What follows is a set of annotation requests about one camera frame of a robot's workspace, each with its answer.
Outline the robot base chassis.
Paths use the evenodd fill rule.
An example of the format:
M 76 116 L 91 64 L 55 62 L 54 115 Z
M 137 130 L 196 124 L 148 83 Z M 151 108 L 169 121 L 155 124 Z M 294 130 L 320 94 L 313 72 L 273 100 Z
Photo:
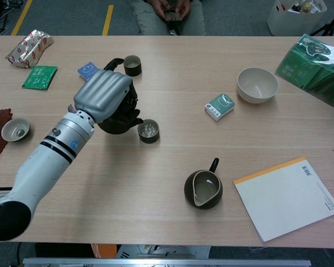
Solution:
M 208 259 L 211 246 L 195 245 L 121 245 L 119 259 Z

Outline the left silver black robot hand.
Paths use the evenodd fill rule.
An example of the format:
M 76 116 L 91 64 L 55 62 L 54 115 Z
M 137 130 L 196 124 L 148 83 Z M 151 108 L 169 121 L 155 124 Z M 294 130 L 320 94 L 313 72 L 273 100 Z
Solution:
M 115 71 L 123 63 L 122 58 L 114 58 L 86 81 L 73 98 L 76 115 L 96 124 L 107 121 L 127 128 L 143 122 L 136 108 L 138 96 L 133 79 Z

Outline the beige ceramic bowl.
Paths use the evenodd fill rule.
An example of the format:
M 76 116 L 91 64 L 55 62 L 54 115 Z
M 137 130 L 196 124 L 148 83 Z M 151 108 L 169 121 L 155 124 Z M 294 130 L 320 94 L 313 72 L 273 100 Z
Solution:
M 248 103 L 260 104 L 272 99 L 279 90 L 275 75 L 258 67 L 242 70 L 237 78 L 238 95 Z

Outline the orange object under table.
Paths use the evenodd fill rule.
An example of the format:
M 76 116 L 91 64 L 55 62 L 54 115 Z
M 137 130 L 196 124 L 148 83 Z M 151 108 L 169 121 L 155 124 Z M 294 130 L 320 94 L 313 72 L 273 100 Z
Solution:
M 91 249 L 96 258 L 115 258 L 117 254 L 116 244 L 91 244 Z

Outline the green tissue pack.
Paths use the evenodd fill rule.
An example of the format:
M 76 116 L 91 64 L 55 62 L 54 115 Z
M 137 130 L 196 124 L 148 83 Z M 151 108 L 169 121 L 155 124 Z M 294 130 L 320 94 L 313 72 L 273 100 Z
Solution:
M 234 109 L 235 102 L 226 94 L 221 93 L 205 106 L 205 112 L 214 120 L 219 121 L 227 113 Z

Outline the dark ceramic pouring pitcher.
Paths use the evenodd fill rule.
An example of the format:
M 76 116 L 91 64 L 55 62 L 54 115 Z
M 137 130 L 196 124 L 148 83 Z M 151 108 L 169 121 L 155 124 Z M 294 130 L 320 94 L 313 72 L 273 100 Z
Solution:
M 190 205 L 208 210 L 215 207 L 223 196 L 223 184 L 215 173 L 219 158 L 215 158 L 208 170 L 197 170 L 188 176 L 184 195 Z

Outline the dark olive ceramic cup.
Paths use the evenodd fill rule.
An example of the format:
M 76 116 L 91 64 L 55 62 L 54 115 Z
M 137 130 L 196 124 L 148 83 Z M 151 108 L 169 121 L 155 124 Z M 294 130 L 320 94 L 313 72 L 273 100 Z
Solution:
M 146 144 L 154 143 L 159 139 L 159 125 L 152 119 L 145 119 L 137 127 L 140 140 Z
M 128 76 L 138 76 L 142 72 L 141 59 L 136 55 L 129 55 L 123 62 L 125 73 Z

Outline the small pale shallow teacup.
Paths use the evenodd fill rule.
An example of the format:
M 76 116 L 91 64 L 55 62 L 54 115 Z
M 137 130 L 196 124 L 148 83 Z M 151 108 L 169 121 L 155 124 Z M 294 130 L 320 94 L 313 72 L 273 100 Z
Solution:
M 25 118 L 9 120 L 1 129 L 1 136 L 7 142 L 24 139 L 30 131 L 30 123 Z

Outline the brown handheld device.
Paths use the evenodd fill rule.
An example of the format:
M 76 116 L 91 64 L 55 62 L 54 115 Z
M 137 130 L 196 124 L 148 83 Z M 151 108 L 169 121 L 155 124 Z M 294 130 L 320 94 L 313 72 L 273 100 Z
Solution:
M 174 10 L 174 9 L 165 10 L 164 15 L 165 15 L 165 20 L 167 22 L 182 21 L 183 20 L 181 14 L 176 12 L 176 10 Z

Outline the white notepad orange strip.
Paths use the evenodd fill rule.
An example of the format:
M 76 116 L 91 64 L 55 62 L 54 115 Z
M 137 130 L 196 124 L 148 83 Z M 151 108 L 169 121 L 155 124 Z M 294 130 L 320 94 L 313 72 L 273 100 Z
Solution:
M 305 157 L 233 184 L 262 242 L 334 215 L 334 197 Z

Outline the black tripod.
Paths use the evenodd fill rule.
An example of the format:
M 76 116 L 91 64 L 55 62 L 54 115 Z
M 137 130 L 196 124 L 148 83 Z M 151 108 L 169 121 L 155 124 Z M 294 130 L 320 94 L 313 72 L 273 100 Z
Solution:
M 334 0 L 323 0 L 327 11 L 310 34 L 311 36 L 334 36 Z

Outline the large green tea package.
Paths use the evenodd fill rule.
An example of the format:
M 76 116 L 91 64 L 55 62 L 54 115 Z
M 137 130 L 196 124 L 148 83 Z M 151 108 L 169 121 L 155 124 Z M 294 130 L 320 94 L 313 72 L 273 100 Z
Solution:
M 276 74 L 334 107 L 334 46 L 304 34 L 287 52 Z

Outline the white storage bin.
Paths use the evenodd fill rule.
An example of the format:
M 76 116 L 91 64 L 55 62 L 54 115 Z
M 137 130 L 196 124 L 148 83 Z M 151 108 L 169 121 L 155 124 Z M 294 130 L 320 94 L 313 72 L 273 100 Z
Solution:
M 323 0 L 274 0 L 267 26 L 273 36 L 310 34 L 326 11 Z

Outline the blue tissue pack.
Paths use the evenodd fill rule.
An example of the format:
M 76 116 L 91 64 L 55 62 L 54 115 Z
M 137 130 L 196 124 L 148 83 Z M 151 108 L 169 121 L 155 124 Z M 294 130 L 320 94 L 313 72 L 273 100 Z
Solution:
M 85 81 L 88 81 L 98 70 L 99 68 L 94 63 L 88 62 L 80 67 L 77 72 Z

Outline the seated person grey trousers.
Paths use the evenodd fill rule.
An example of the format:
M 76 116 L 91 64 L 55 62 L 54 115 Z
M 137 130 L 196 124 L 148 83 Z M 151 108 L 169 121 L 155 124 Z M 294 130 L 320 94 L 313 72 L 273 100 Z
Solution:
M 203 6 L 200 0 L 129 0 L 139 32 L 145 36 L 205 36 Z M 165 11 L 174 9 L 180 21 L 167 21 Z

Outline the aluminium rail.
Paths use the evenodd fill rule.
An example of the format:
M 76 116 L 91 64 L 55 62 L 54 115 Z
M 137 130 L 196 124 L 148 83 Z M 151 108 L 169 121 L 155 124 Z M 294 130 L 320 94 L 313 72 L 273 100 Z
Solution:
M 312 267 L 309 260 L 26 258 L 24 267 Z

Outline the green tea sachet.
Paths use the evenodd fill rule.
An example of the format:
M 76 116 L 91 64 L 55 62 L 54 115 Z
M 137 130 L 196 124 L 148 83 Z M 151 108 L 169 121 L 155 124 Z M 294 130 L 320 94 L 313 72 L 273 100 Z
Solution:
M 24 81 L 22 88 L 46 90 L 49 88 L 58 68 L 57 66 L 34 66 Z

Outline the black cast iron teapot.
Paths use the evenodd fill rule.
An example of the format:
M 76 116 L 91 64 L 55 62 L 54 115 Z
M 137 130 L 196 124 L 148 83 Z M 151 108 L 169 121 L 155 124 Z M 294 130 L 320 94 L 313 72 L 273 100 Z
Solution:
M 139 114 L 139 109 L 133 109 L 126 113 L 117 110 L 111 117 L 99 123 L 98 126 L 108 134 L 124 134 L 129 129 L 144 122 L 143 119 L 139 118 Z

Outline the gold red foil bag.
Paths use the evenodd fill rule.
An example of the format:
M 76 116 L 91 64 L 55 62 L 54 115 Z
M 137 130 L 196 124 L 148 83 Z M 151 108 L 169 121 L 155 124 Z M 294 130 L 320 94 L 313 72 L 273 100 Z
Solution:
M 5 59 L 16 67 L 33 68 L 44 50 L 54 43 L 53 38 L 39 30 L 31 31 Z

